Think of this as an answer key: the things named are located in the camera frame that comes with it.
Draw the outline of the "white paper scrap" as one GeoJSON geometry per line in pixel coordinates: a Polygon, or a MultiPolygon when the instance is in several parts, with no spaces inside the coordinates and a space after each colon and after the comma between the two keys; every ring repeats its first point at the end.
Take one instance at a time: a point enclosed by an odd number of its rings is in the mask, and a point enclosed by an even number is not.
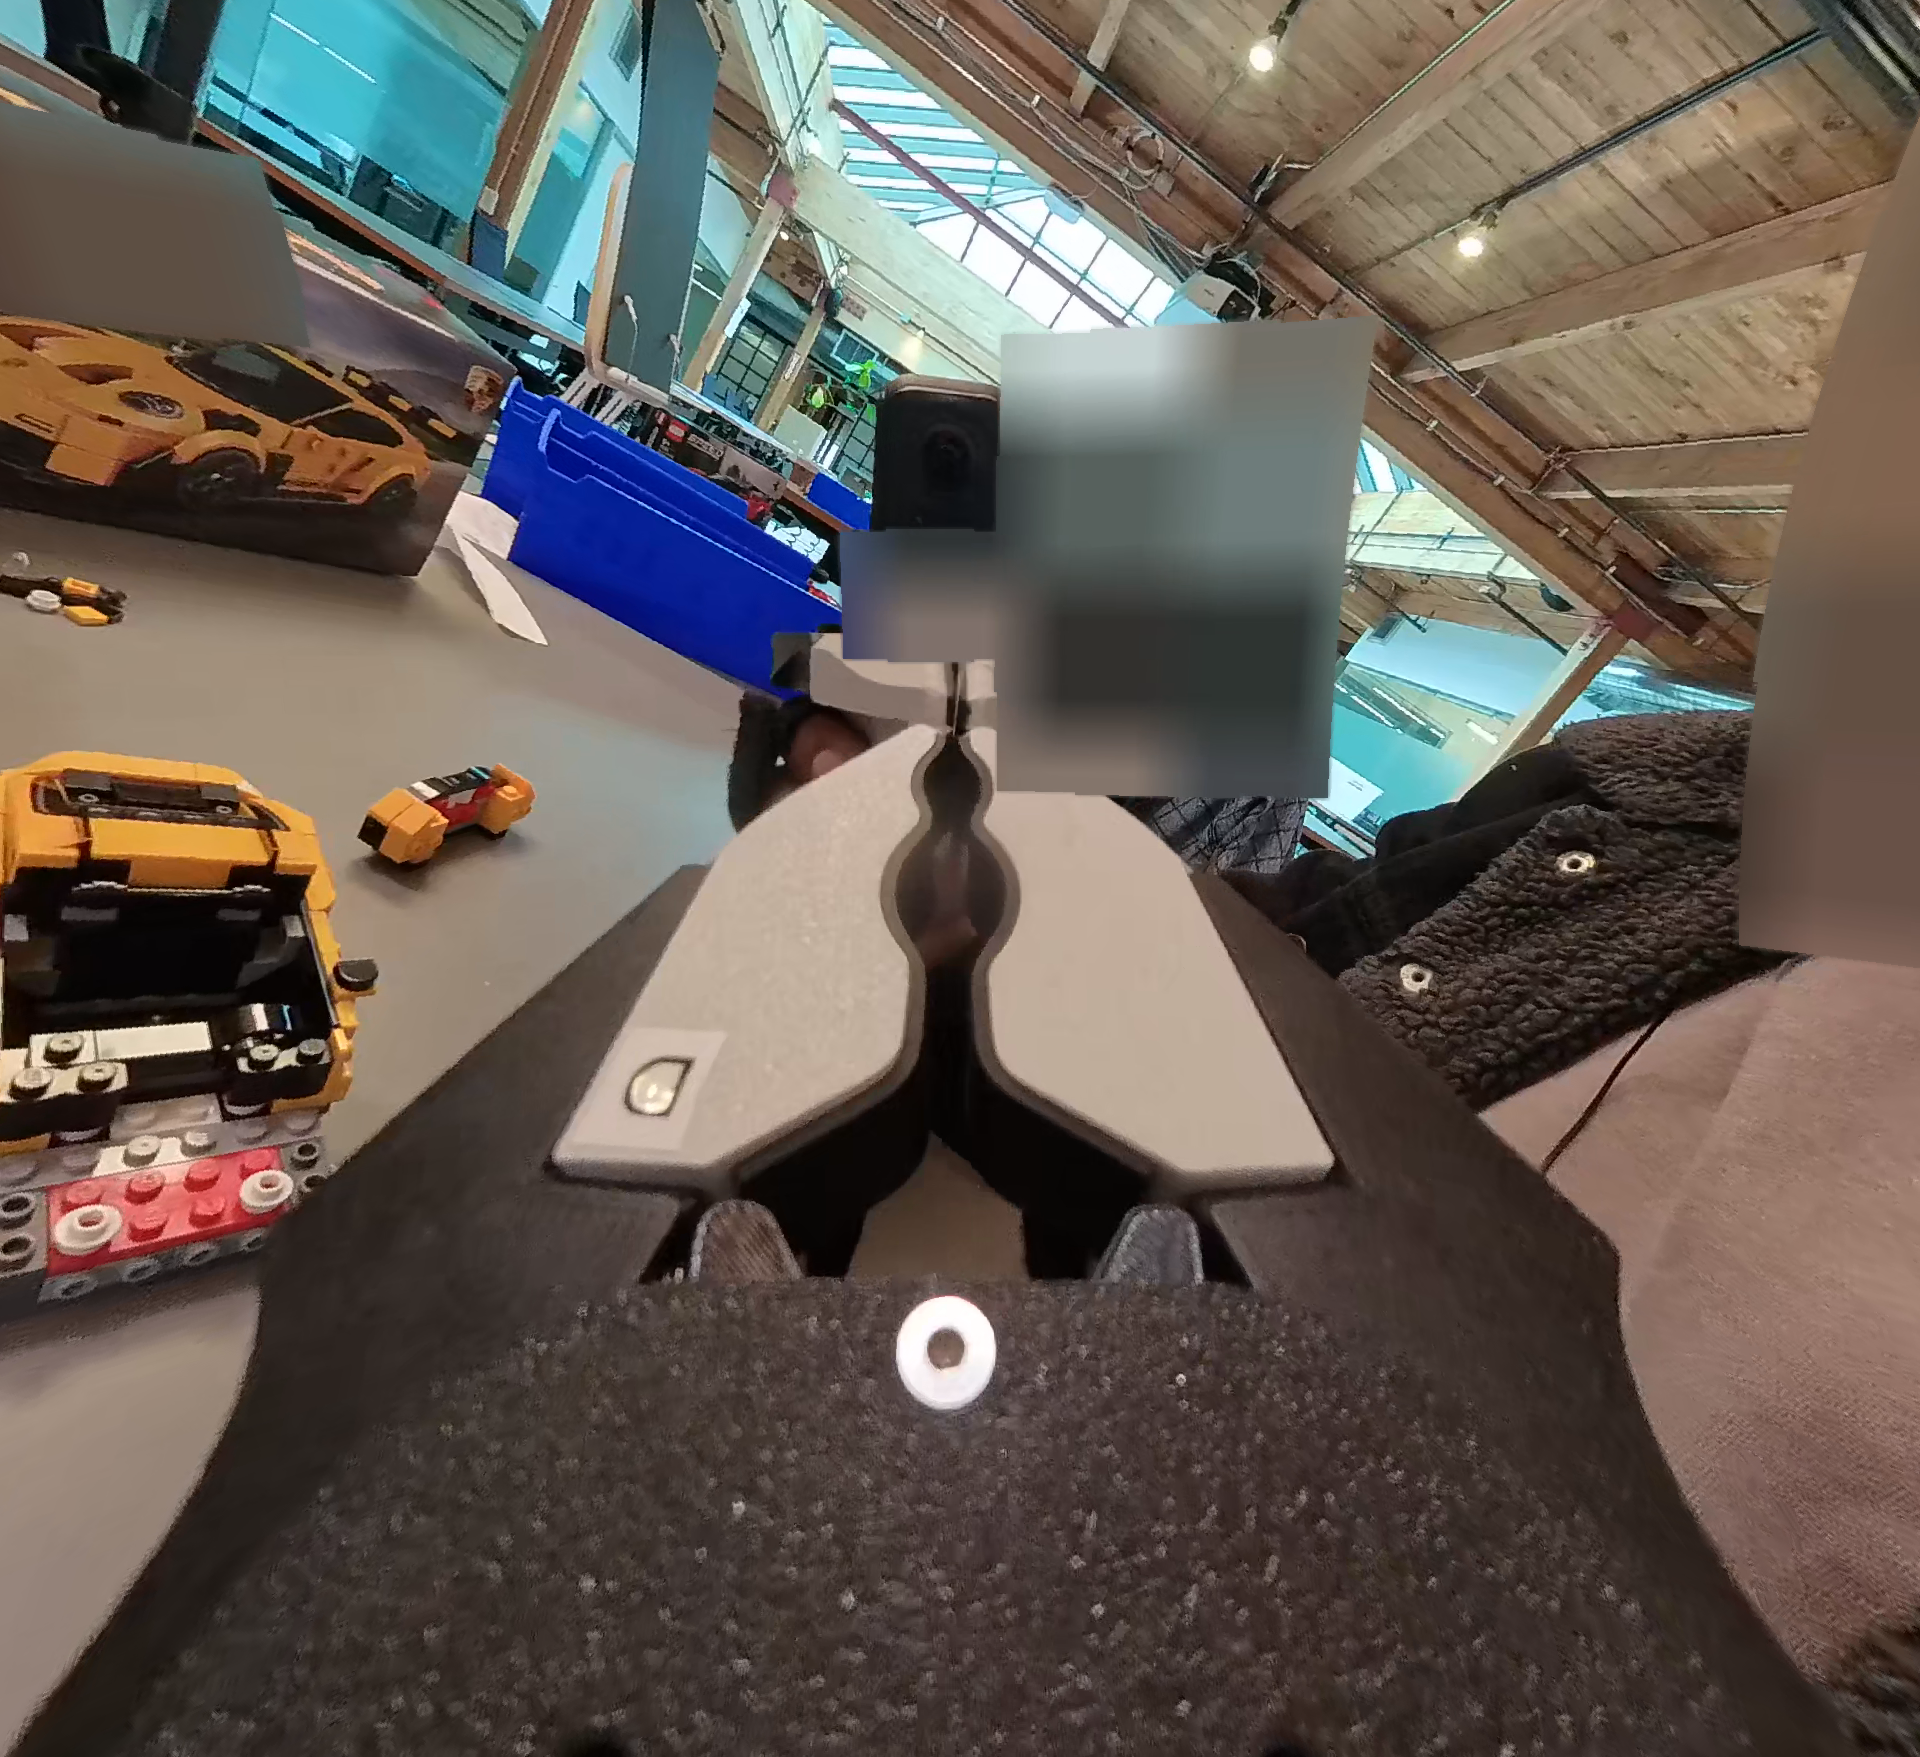
{"type": "Polygon", "coordinates": [[[541,620],[534,617],[520,590],[508,576],[508,558],[518,521],[502,505],[461,489],[454,501],[438,544],[449,549],[468,574],[476,590],[497,628],[532,644],[548,647],[541,620]]]}

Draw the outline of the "dark lego set box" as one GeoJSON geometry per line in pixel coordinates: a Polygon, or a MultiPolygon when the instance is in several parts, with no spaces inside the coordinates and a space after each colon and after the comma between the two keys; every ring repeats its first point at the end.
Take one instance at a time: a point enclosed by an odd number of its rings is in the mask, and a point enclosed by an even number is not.
{"type": "Polygon", "coordinates": [[[415,576],[513,382],[381,318],[346,350],[4,316],[4,508],[415,576]]]}

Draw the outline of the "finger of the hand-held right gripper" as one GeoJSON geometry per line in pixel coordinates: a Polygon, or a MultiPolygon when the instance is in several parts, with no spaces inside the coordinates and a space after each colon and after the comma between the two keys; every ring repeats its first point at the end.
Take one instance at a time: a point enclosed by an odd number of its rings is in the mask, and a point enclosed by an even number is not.
{"type": "Polygon", "coordinates": [[[961,665],[849,660],[842,633],[826,631],[814,636],[806,654],[806,697],[872,738],[913,725],[999,734],[997,679],[990,660],[961,665]]]}

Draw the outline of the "beige shirt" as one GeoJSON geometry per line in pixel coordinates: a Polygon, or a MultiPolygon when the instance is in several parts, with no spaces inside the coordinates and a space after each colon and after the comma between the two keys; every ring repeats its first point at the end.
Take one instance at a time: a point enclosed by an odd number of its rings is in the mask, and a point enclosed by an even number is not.
{"type": "MultiPolygon", "coordinates": [[[[1540,1165],[1620,1049],[1486,1122],[1540,1165]]],[[[1618,1243],[1645,1411],[1808,1669],[1917,1619],[1919,975],[1808,957],[1668,1017],[1550,1174],[1618,1243]]]]}

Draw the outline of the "dark hanging panel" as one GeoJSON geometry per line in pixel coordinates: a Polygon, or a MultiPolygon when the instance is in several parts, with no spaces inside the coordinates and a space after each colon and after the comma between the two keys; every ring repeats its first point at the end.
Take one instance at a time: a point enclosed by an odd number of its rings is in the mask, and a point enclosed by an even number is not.
{"type": "Polygon", "coordinates": [[[613,195],[613,248],[595,286],[605,368],[659,391],[671,389],[682,355],[721,63],[702,0],[653,0],[634,159],[613,195]]]}

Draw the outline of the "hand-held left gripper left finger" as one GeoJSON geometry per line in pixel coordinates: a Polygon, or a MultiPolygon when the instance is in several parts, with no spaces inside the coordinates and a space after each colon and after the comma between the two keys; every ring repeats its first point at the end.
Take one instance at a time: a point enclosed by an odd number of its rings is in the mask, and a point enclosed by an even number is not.
{"type": "Polygon", "coordinates": [[[851,1270],[924,1160],[951,1064],[901,902],[949,740],[913,724],[716,854],[559,1128],[557,1174],[700,1211],[750,1199],[806,1272],[851,1270]]]}

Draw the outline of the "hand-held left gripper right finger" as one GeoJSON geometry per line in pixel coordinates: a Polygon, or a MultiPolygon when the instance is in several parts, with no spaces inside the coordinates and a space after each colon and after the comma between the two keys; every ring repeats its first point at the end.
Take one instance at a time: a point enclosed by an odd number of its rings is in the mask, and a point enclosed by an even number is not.
{"type": "Polygon", "coordinates": [[[1113,798],[1006,786],[993,729],[958,745],[999,900],[965,1140],[1027,1270],[1088,1275],[1141,1204],[1323,1185],[1333,1147],[1177,852],[1113,798]]]}

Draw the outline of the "small black orange lego assembly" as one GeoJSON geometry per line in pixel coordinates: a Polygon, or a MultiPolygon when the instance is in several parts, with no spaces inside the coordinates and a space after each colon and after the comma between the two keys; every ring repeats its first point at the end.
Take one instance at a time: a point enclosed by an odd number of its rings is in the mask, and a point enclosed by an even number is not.
{"type": "Polygon", "coordinates": [[[125,592],[84,578],[4,571],[2,594],[38,613],[84,628],[121,624],[127,615],[125,592]]]}

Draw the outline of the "black orange lego bumper assembly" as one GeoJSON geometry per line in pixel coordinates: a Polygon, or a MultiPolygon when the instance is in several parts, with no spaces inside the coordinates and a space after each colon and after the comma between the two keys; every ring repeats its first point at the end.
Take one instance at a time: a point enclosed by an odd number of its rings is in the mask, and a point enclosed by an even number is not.
{"type": "Polygon", "coordinates": [[[358,836],[387,862],[422,864],[452,836],[508,834],[534,802],[536,788],[529,777],[504,763],[472,763],[388,790],[367,809],[358,836]]]}

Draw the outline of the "yellow lego car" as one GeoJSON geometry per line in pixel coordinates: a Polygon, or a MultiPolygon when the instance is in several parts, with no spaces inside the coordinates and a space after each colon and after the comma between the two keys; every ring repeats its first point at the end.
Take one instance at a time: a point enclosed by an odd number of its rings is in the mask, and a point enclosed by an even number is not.
{"type": "Polygon", "coordinates": [[[253,1259],[324,1185],[376,964],[312,818],[230,766],[2,777],[2,1315],[253,1259]]]}

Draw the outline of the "dark wired earphone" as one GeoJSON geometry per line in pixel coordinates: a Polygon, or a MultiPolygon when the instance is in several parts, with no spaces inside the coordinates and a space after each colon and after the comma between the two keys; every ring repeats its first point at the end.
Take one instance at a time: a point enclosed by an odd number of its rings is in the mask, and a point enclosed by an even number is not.
{"type": "Polygon", "coordinates": [[[1636,1035],[1632,1035],[1627,1042],[1623,1049],[1620,1049],[1618,1058],[1609,1065],[1607,1074],[1600,1080],[1600,1083],[1591,1092],[1591,1097],[1588,1097],[1586,1103],[1581,1106],[1579,1115],[1572,1119],[1566,1130],[1552,1146],[1549,1146],[1545,1160],[1540,1160],[1540,1172],[1550,1176],[1554,1169],[1559,1165],[1559,1162],[1566,1156],[1572,1146],[1575,1146],[1591,1128],[1597,1115],[1600,1115],[1600,1108],[1609,1099],[1613,1089],[1620,1081],[1620,1076],[1623,1076],[1629,1065],[1639,1057],[1645,1044],[1648,1044],[1661,1028],[1664,1028],[1668,1017],[1671,1014],[1673,1010],[1668,1008],[1657,1017],[1654,1017],[1648,1024],[1639,1028],[1636,1035]]]}

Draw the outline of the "dark plaid cloth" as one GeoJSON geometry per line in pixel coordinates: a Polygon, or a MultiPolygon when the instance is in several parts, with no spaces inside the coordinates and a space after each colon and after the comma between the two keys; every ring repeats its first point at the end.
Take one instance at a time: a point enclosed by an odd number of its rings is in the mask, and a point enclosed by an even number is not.
{"type": "Polygon", "coordinates": [[[1299,850],[1307,802],[1250,798],[1125,798],[1123,807],[1200,873],[1278,875],[1299,850]]]}

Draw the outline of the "blue plastic bin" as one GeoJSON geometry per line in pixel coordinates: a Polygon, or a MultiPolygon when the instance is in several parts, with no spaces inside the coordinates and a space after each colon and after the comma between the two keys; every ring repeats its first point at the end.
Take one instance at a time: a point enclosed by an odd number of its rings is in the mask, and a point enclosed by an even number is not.
{"type": "Polygon", "coordinates": [[[842,620],[814,558],[734,490],[518,382],[483,496],[515,519],[516,569],[744,686],[773,686],[776,640],[842,620]]]}

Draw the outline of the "person's right hand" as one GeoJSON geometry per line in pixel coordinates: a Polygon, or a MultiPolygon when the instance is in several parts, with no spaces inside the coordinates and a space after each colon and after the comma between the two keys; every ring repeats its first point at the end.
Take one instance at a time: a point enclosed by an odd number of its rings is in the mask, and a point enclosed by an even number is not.
{"type": "Polygon", "coordinates": [[[867,724],[856,715],[808,706],[806,713],[789,724],[780,752],[782,775],[792,786],[814,782],[865,754],[872,740],[867,724]]]}

